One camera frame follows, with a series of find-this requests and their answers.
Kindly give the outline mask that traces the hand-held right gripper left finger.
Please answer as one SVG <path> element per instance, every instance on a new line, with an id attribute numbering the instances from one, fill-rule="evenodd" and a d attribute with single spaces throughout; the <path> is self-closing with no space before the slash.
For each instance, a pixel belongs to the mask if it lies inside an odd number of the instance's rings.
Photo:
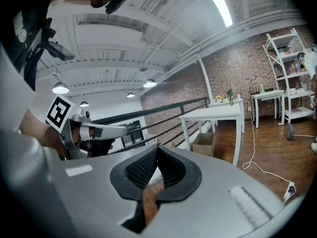
<path id="1" fill-rule="evenodd" d="M 44 153 L 53 187 L 45 213 L 54 237 L 158 238 L 155 222 L 145 221 L 143 189 L 125 175 L 131 163 L 155 158 L 156 146 L 71 161 L 50 148 Z"/>

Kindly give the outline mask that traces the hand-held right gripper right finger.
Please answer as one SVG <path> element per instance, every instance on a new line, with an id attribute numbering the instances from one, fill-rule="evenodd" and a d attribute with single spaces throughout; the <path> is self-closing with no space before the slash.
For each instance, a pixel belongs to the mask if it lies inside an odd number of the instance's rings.
<path id="1" fill-rule="evenodd" d="M 170 147 L 195 162 L 202 172 L 199 187 L 182 202 L 162 204 L 143 230 L 146 238 L 238 238 L 254 230 L 229 191 L 243 187 L 270 217 L 282 210 L 281 200 L 244 171 L 221 159 Z"/>

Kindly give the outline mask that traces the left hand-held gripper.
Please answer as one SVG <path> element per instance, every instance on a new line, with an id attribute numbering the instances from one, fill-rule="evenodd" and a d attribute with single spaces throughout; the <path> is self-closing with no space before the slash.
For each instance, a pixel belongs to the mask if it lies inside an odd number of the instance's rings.
<path id="1" fill-rule="evenodd" d="M 84 159 L 90 156 L 88 150 L 81 146 L 82 141 L 85 141 L 86 147 L 91 146 L 90 140 L 112 140 L 124 137 L 128 133 L 125 126 L 89 124 L 90 113 L 61 94 L 54 97 L 45 122 L 59 133 L 68 160 Z"/>

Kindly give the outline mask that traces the person's left forearm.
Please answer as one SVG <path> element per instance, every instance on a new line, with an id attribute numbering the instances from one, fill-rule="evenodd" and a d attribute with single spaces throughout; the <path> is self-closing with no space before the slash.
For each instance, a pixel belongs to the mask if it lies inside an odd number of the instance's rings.
<path id="1" fill-rule="evenodd" d="M 19 130 L 22 134 L 34 137 L 42 145 L 45 143 L 48 128 L 48 125 L 39 121 L 29 109 L 26 111 L 19 126 Z"/>

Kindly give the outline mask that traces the person's left hand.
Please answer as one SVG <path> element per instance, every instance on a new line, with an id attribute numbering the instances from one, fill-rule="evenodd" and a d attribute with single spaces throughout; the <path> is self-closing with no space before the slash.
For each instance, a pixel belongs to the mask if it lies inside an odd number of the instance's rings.
<path id="1" fill-rule="evenodd" d="M 52 126 L 48 126 L 45 130 L 44 136 L 41 139 L 41 145 L 56 150 L 63 157 L 67 156 L 67 151 L 60 134 Z"/>

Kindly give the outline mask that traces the black double door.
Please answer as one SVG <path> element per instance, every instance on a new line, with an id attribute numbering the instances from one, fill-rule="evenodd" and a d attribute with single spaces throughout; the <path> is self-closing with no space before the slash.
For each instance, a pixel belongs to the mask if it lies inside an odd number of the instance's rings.
<path id="1" fill-rule="evenodd" d="M 143 132 L 140 130 L 141 124 L 139 120 L 130 121 L 128 124 L 125 124 L 124 126 L 128 130 L 128 134 L 121 138 L 124 148 L 137 144 L 144 140 Z"/>

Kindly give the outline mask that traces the black metal railing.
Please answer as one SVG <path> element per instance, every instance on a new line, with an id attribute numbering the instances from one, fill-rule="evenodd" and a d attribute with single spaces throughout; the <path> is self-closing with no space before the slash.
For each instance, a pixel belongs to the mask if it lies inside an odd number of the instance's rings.
<path id="1" fill-rule="evenodd" d="M 204 102 L 204 103 L 202 105 L 194 107 L 188 111 L 184 110 L 185 105 L 189 105 L 189 104 L 197 103 L 197 102 Z M 133 135 L 133 133 L 135 133 L 135 132 L 143 131 L 143 130 L 148 129 L 148 128 L 152 128 L 154 126 L 168 122 L 168 121 L 175 119 L 175 118 L 180 118 L 182 115 L 185 115 L 191 111 L 195 111 L 195 110 L 202 108 L 202 107 L 205 107 L 205 108 L 208 107 L 208 98 L 207 97 L 197 98 L 197 99 L 193 99 L 193 100 L 189 100 L 189 101 L 178 102 L 178 103 L 174 103 L 174 104 L 169 104 L 169 105 L 165 105 L 165 106 L 161 106 L 161 107 L 151 108 L 151 109 L 142 110 L 142 111 L 136 111 L 136 112 L 122 114 L 122 115 L 116 115 L 116 116 L 103 118 L 103 119 L 97 119 L 97 120 L 94 120 L 94 123 L 102 124 L 102 125 L 110 125 L 110 124 L 114 124 L 117 122 L 121 123 L 122 121 L 125 121 L 125 120 L 132 120 L 135 118 L 145 117 L 145 116 L 149 116 L 152 114 L 172 110 L 175 108 L 178 108 L 180 110 L 180 113 L 178 113 L 172 117 L 164 118 L 164 119 L 159 120 L 157 122 L 151 123 L 151 124 L 146 125 L 144 127 L 140 127 L 140 128 L 137 128 L 137 129 L 134 129 L 134 130 L 131 130 L 128 132 L 129 135 Z M 173 127 L 166 129 L 166 130 L 160 132 L 159 134 L 150 137 L 149 139 L 144 139 L 144 140 L 141 140 L 137 143 L 132 143 L 132 145 L 124 146 L 122 149 L 119 149 L 119 150 L 112 152 L 112 154 L 120 153 L 123 151 L 127 151 L 130 149 L 136 148 L 140 145 L 143 145 L 143 144 L 145 144 L 145 143 L 147 143 L 147 142 L 149 142 L 149 141 L 151 141 L 159 136 L 162 136 L 162 135 L 178 128 L 179 126 L 181 126 L 181 123 L 178 123 L 178 124 L 174 125 Z"/>

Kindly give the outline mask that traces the brown cardboard box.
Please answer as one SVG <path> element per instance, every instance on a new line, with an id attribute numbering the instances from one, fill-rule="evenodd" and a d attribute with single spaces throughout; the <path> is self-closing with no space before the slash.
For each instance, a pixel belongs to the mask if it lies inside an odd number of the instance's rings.
<path id="1" fill-rule="evenodd" d="M 192 142 L 192 152 L 214 157 L 214 133 L 199 133 Z"/>

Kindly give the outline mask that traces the white power strip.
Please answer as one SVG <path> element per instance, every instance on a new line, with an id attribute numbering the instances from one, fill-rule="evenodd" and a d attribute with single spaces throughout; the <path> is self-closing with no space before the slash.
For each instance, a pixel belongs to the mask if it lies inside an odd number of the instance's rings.
<path id="1" fill-rule="evenodd" d="M 283 203 L 285 204 L 293 195 L 296 195 L 296 194 L 297 194 L 297 191 L 295 188 L 295 184 L 290 181 L 283 196 Z"/>

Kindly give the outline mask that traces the white table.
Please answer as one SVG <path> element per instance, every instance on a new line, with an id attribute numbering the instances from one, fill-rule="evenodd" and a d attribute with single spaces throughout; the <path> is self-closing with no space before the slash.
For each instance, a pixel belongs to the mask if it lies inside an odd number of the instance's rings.
<path id="1" fill-rule="evenodd" d="M 245 115 L 244 115 L 244 103 L 243 103 L 243 99 L 242 98 L 233 98 L 233 105 L 237 105 L 240 108 L 240 113 L 242 116 L 242 125 L 241 125 L 241 132 L 244 133 L 245 132 Z M 226 106 L 230 106 L 230 101 L 227 99 L 226 101 L 222 101 L 222 102 L 212 102 L 211 104 L 208 105 L 209 108 L 211 107 L 226 107 Z"/>
<path id="2" fill-rule="evenodd" d="M 262 92 L 259 94 L 251 95 L 252 105 L 252 121 L 256 123 L 256 128 L 259 128 L 259 100 L 274 100 L 274 117 L 277 118 L 277 111 L 281 117 L 281 124 L 284 125 L 285 121 L 285 96 L 283 90 L 273 90 L 268 92 Z"/>
<path id="3" fill-rule="evenodd" d="M 215 121 L 215 120 L 235 120 L 236 121 L 236 143 L 233 165 L 237 166 L 239 159 L 239 152 L 241 146 L 242 137 L 242 115 L 240 108 L 237 105 L 226 106 L 226 107 L 211 107 L 204 109 L 196 109 L 189 113 L 186 113 L 180 117 L 184 139 L 186 142 L 186 149 L 191 150 L 191 143 L 189 139 L 187 121 Z"/>

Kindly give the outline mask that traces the black chest-mounted monitor screen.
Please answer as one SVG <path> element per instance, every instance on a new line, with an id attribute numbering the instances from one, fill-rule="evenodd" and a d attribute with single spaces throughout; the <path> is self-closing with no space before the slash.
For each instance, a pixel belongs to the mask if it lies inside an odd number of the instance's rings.
<path id="1" fill-rule="evenodd" d="M 75 55 L 72 52 L 67 50 L 58 42 L 48 42 L 44 45 L 44 47 L 52 57 L 58 58 L 62 61 L 73 60 L 75 58 Z"/>

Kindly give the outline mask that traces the person's black shirt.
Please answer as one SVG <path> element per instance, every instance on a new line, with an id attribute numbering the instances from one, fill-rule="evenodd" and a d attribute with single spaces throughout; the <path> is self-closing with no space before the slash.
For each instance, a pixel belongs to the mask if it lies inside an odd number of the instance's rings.
<path id="1" fill-rule="evenodd" d="M 4 7 L 0 23 L 0 41 L 18 72 L 24 70 L 24 80 L 35 90 L 37 64 L 44 52 L 36 37 L 44 27 L 51 0 L 13 0 Z"/>

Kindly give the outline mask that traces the white shelf unit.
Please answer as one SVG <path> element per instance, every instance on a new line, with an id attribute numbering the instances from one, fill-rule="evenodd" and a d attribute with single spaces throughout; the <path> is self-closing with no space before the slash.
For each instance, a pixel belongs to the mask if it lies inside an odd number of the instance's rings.
<path id="1" fill-rule="evenodd" d="M 278 100 L 278 114 L 290 123 L 294 119 L 315 117 L 314 91 L 309 73 L 301 68 L 297 55 L 306 52 L 295 28 L 280 36 L 267 34 L 262 45 L 271 66 L 277 90 L 284 91 Z"/>

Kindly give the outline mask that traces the long fluorescent ceiling light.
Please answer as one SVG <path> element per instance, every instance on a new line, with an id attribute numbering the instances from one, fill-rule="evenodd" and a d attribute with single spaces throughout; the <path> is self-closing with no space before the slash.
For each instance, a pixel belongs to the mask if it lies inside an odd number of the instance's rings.
<path id="1" fill-rule="evenodd" d="M 213 0 L 226 27 L 233 25 L 232 18 L 225 0 Z"/>

